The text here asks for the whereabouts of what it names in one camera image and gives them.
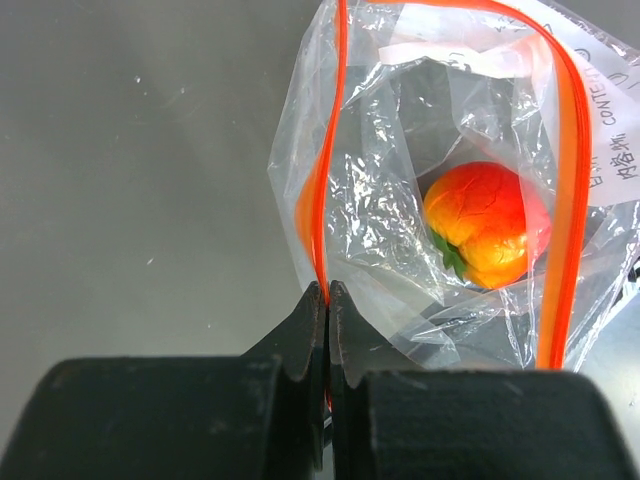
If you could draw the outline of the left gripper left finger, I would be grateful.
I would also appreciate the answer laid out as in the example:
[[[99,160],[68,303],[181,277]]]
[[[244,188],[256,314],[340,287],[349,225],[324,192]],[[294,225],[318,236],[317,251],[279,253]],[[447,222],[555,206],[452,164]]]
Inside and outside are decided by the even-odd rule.
[[[325,447],[322,289],[239,356],[53,366],[1,458],[5,479],[310,479]]]

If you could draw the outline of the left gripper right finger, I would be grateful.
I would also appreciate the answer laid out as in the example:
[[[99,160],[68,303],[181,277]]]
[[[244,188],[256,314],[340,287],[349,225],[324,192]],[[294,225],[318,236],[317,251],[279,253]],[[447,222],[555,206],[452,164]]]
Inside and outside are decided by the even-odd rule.
[[[335,281],[327,309],[338,479],[635,479],[604,396],[551,370],[424,370]]]

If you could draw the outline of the clear zip bag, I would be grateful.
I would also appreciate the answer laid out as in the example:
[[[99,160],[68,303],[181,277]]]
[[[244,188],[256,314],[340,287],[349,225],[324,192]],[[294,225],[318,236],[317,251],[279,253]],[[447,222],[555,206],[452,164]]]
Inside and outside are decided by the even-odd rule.
[[[426,368],[578,370],[639,255],[639,53],[554,1],[324,1],[268,174]]]

